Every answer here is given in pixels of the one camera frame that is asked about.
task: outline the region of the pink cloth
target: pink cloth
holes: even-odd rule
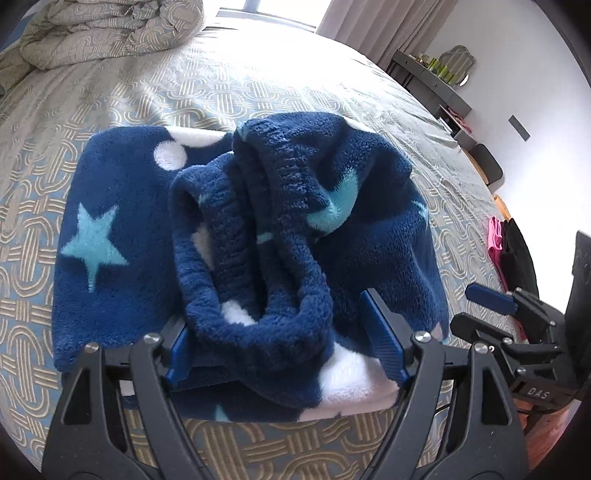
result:
[[[502,224],[497,217],[491,217],[488,222],[488,256],[491,258],[492,263],[496,268],[496,272],[499,274],[503,288],[507,291],[507,281],[501,270],[501,252],[503,250],[502,240]]]

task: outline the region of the white polka dot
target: white polka dot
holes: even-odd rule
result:
[[[191,240],[209,270],[213,270],[212,240],[205,223],[199,225],[197,231],[191,236]]]
[[[228,300],[222,304],[222,315],[228,323],[241,323],[245,326],[256,323],[236,300]]]
[[[200,128],[166,127],[168,133],[181,145],[186,147],[208,147],[218,142],[226,133]]]
[[[164,170],[179,170],[187,163],[187,152],[180,143],[166,140],[154,149],[154,160]]]
[[[371,132],[371,133],[375,133],[375,130],[373,130],[372,128],[368,127],[367,125],[364,125],[361,122],[358,122],[357,120],[353,120],[352,118],[347,118],[347,117],[343,117],[345,119],[345,122],[347,122],[347,124],[351,127],[354,128],[356,130],[362,130],[364,132]]]
[[[386,377],[377,358],[352,352],[335,343],[335,351],[318,374],[322,393],[316,408],[304,410],[299,421],[353,415],[390,408],[398,385]]]
[[[441,329],[441,324],[438,323],[437,326],[431,330],[431,336],[435,338],[438,342],[443,341],[443,330]]]

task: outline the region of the dresser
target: dresser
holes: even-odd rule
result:
[[[394,54],[386,73],[433,115],[440,106],[454,110],[463,118],[472,110],[452,87],[400,50]]]

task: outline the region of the patterned bedspread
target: patterned bedspread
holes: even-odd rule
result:
[[[499,215],[458,145],[402,87],[353,50],[289,27],[241,21],[210,28],[175,50],[34,71],[0,100],[0,420],[40,466],[60,394],[52,361],[53,265],[80,152],[118,125],[233,130],[274,112],[327,111],[355,118],[402,148],[427,200],[452,313],[468,311],[513,330],[463,297],[473,281],[499,288],[485,252]],[[445,385],[440,404],[449,401]],[[153,463],[137,413],[128,412],[138,457]],[[298,424],[189,420],[190,436],[224,480],[357,479],[392,409]],[[434,458],[446,411],[422,462]]]

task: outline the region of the curtain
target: curtain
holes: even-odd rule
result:
[[[316,33],[385,70],[396,50],[422,53],[457,0],[332,0]]]

